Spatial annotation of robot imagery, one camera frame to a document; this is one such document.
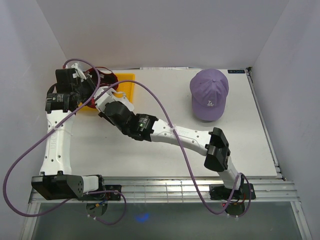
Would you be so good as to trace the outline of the purple baseball cap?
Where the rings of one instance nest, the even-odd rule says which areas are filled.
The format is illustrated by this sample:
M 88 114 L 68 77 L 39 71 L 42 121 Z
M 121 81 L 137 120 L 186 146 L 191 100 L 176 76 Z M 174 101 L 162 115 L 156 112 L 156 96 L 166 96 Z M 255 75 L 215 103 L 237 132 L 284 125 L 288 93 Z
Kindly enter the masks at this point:
M 193 114 L 202 121 L 214 122 L 222 117 L 229 94 L 227 77 L 218 69 L 199 71 L 190 81 Z

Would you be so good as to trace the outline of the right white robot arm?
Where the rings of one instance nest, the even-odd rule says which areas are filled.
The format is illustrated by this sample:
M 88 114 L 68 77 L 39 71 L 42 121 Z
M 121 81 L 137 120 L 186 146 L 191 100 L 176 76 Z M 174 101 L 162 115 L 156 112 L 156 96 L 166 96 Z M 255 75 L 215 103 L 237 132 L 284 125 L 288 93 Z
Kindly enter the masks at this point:
M 123 135 L 136 141 L 182 145 L 205 157 L 204 167 L 218 173 L 222 185 L 211 187 L 213 200 L 228 197 L 244 200 L 254 197 L 252 184 L 237 171 L 231 159 L 229 142 L 220 128 L 211 131 L 193 130 L 174 126 L 153 115 L 134 113 L 134 106 L 123 97 L 116 97 L 113 88 L 101 87 L 94 95 L 99 115 L 116 126 Z

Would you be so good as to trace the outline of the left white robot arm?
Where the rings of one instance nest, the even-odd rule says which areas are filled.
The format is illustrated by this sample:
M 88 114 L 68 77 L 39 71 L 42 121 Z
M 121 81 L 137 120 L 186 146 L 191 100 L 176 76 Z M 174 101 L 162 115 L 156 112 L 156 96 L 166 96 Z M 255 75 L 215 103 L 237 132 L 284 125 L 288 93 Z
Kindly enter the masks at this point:
M 96 82 L 75 63 L 55 71 L 56 84 L 47 92 L 45 155 L 32 187 L 46 200 L 79 199 L 89 193 L 95 200 L 106 195 L 100 175 L 74 175 L 71 168 L 71 137 L 75 110 L 96 90 Z

